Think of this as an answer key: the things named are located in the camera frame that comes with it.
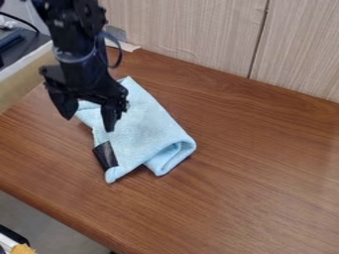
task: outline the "wall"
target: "wall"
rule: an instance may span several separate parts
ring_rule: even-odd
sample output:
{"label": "wall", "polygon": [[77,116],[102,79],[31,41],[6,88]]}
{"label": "wall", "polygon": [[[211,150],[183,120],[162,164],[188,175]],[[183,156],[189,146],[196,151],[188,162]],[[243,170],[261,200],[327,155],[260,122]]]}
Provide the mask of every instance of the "wall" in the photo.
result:
{"label": "wall", "polygon": [[5,4],[1,8],[1,11],[10,13],[34,24],[43,34],[47,35],[49,33],[48,28],[38,16],[31,1],[21,2],[20,0],[5,0]]}
{"label": "wall", "polygon": [[339,0],[101,3],[146,50],[339,101]]}
{"label": "wall", "polygon": [[339,101],[338,13],[338,0],[272,0],[251,78]]}
{"label": "wall", "polygon": [[247,76],[267,0],[102,0],[129,42]]}

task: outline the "microfiber cloth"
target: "microfiber cloth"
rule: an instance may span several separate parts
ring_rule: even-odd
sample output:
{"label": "microfiber cloth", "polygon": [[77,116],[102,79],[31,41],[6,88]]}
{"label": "microfiber cloth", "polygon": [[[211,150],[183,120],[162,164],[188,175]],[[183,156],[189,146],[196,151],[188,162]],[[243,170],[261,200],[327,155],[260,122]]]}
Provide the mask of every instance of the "microfiber cloth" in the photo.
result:
{"label": "microfiber cloth", "polygon": [[92,128],[95,147],[110,141],[114,148],[119,166],[106,172],[106,182],[112,184],[141,165],[163,176],[190,156],[196,143],[131,77],[119,82],[129,90],[130,108],[114,132],[105,131],[99,105],[80,101],[76,112],[76,117]]}

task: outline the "towel fold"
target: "towel fold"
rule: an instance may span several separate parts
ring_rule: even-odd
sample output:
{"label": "towel fold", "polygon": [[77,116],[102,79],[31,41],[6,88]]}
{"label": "towel fold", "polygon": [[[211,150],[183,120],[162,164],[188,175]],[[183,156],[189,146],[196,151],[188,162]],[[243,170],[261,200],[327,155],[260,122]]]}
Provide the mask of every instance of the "towel fold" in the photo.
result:
{"label": "towel fold", "polygon": [[120,83],[129,90],[130,108],[114,132],[105,131],[99,105],[80,101],[76,112],[92,128],[95,147],[110,141],[114,148],[119,166],[106,172],[106,182],[112,184],[143,164],[156,176],[163,176],[191,155],[196,143],[131,77]]}

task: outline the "folded cloth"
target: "folded cloth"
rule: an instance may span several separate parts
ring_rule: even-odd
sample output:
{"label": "folded cloth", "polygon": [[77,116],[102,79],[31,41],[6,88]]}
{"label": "folded cloth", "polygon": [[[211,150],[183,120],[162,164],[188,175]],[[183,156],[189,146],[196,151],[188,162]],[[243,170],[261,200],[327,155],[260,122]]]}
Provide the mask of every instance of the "folded cloth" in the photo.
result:
{"label": "folded cloth", "polygon": [[110,141],[114,148],[119,166],[106,172],[106,182],[112,184],[143,164],[163,176],[191,155],[196,143],[131,77],[119,82],[129,90],[130,108],[114,132],[105,131],[99,105],[80,101],[76,112],[92,128],[95,147]]}

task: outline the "black cable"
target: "black cable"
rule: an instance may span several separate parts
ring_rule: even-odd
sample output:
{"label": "black cable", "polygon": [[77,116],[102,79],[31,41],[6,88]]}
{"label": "black cable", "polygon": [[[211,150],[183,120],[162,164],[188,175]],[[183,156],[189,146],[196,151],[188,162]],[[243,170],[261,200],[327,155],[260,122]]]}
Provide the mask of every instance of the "black cable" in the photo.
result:
{"label": "black cable", "polygon": [[13,20],[20,21],[21,23],[24,23],[24,24],[26,24],[27,26],[33,28],[33,29],[37,32],[37,34],[40,33],[39,29],[38,29],[35,25],[31,24],[30,22],[27,22],[26,20],[20,19],[20,18],[18,18],[18,17],[15,17],[15,16],[13,16],[13,15],[11,15],[11,14],[8,14],[8,13],[5,13],[5,12],[0,12],[0,15],[5,16],[5,17],[8,17],[8,18],[11,18],[11,19],[13,19]]}
{"label": "black cable", "polygon": [[118,50],[119,50],[119,57],[118,57],[118,60],[115,62],[114,65],[109,65],[109,63],[104,59],[104,57],[100,55],[100,58],[101,60],[107,65],[107,67],[110,67],[110,68],[117,68],[120,64],[121,64],[121,61],[122,61],[122,57],[123,57],[123,52],[122,52],[122,48],[121,48],[121,45],[118,41],[118,39],[116,39],[114,36],[112,36],[111,34],[109,33],[106,33],[104,31],[102,31],[100,33],[100,36],[103,37],[103,38],[106,38],[110,41],[112,41],[113,43],[115,43],[117,46],[118,46]]}

